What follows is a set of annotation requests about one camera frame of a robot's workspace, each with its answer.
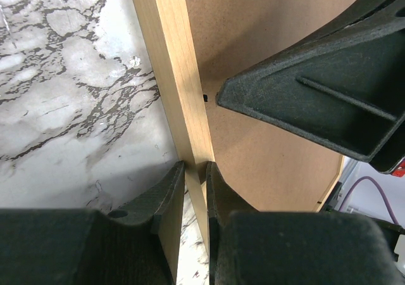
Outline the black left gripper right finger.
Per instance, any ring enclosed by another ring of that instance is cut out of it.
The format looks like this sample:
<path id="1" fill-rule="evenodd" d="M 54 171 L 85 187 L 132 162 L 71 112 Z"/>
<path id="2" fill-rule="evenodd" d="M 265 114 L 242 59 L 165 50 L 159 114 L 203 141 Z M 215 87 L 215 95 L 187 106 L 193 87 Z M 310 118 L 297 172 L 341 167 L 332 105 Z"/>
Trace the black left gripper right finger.
<path id="1" fill-rule="evenodd" d="M 380 222 L 362 215 L 261 212 L 206 169 L 211 284 L 403 284 Z"/>

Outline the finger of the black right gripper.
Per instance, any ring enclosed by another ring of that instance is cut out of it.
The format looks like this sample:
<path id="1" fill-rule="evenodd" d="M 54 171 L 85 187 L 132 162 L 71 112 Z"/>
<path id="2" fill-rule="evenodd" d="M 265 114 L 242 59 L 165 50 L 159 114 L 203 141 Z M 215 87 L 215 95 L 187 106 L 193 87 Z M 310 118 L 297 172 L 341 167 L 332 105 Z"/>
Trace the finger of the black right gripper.
<path id="1" fill-rule="evenodd" d="M 404 31 L 249 71 L 217 102 L 390 173 L 404 158 Z"/>
<path id="2" fill-rule="evenodd" d="M 348 25 L 364 20 L 374 12 L 388 6 L 394 0 L 355 0 L 346 10 L 333 20 L 309 34 L 300 41 L 300 44 L 316 41 L 330 35 Z"/>

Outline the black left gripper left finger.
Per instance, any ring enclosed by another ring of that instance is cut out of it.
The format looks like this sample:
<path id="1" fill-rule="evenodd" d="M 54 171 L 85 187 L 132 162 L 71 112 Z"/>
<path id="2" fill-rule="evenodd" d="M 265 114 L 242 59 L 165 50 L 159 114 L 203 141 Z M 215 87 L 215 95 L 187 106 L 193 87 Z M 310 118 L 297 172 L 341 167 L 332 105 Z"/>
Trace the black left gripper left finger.
<path id="1" fill-rule="evenodd" d="M 2 284 L 175 284 L 185 165 L 103 214 L 1 210 Z"/>

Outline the brown frame backing board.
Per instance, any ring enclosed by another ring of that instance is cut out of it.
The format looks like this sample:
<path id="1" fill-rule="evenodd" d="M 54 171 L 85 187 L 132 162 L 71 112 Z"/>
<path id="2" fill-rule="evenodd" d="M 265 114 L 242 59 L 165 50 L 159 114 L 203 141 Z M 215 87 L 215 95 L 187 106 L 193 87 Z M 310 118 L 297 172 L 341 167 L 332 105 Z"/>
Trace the brown frame backing board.
<path id="1" fill-rule="evenodd" d="M 343 157 L 292 133 L 318 113 L 299 84 L 250 68 L 332 21 L 355 0 L 186 0 L 215 160 L 259 211 L 317 212 Z"/>

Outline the light wooden picture frame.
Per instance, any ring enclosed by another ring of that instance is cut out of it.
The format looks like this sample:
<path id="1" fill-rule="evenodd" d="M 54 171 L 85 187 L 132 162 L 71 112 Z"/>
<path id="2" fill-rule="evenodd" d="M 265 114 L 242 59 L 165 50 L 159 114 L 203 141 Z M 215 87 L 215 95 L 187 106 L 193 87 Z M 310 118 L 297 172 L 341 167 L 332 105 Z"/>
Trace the light wooden picture frame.
<path id="1" fill-rule="evenodd" d="M 343 158 L 312 142 L 204 103 L 186 0 L 133 0 L 204 243 L 205 169 L 216 161 L 228 183 L 261 211 L 318 212 Z"/>

